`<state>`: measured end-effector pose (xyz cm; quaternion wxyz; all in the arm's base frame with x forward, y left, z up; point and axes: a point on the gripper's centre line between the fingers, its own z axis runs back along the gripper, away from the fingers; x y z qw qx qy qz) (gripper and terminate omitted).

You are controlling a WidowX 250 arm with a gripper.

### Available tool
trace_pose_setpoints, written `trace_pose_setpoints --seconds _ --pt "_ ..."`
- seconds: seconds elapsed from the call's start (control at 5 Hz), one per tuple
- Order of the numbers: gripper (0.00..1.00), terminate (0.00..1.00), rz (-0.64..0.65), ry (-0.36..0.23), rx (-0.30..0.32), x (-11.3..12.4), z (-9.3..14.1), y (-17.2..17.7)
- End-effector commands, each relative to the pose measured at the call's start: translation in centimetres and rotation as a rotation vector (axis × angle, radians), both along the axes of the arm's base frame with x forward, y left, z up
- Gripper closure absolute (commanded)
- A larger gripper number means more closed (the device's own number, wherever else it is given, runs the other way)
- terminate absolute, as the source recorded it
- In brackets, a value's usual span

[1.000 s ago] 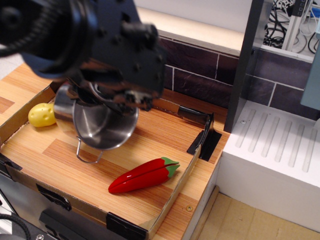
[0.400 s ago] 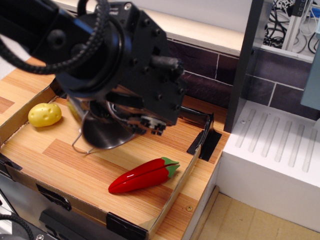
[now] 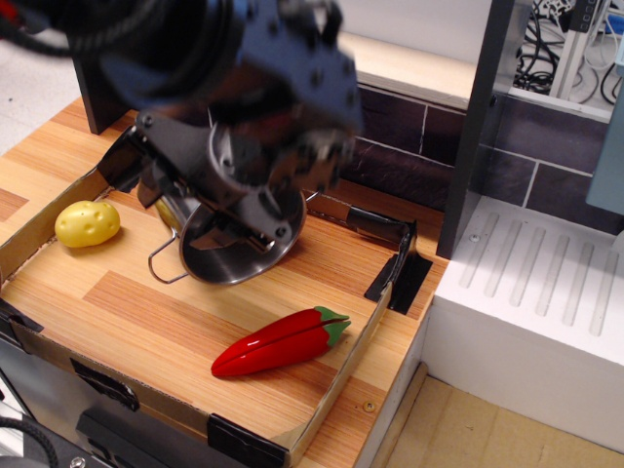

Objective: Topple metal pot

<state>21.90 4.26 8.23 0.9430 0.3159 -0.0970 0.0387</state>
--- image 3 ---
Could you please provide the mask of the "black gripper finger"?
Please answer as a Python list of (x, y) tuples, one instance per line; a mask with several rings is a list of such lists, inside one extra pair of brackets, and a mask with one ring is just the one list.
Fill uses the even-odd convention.
[(247, 245), (264, 254), (273, 247), (273, 241), (225, 214), (209, 214), (201, 219), (197, 233), (190, 240), (190, 246), (200, 251), (238, 245)]
[(163, 197), (195, 197), (188, 183), (157, 148), (149, 142), (143, 142), (141, 151), (137, 197), (145, 208), (152, 207)]

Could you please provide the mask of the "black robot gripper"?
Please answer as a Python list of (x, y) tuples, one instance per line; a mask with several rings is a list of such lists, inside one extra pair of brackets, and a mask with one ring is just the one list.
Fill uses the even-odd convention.
[(332, 1), (178, 1), (139, 64), (136, 132), (160, 118), (285, 140), (329, 135), (331, 182), (363, 127), (355, 65)]

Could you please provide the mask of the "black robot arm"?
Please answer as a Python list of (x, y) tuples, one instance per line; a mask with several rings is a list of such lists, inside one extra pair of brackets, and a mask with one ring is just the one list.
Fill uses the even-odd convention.
[(296, 239), (302, 192), (337, 182), (363, 127), (334, 1), (5, 1), (1, 34), (93, 64), (137, 111), (120, 171), (144, 206), (189, 196), (200, 249)]

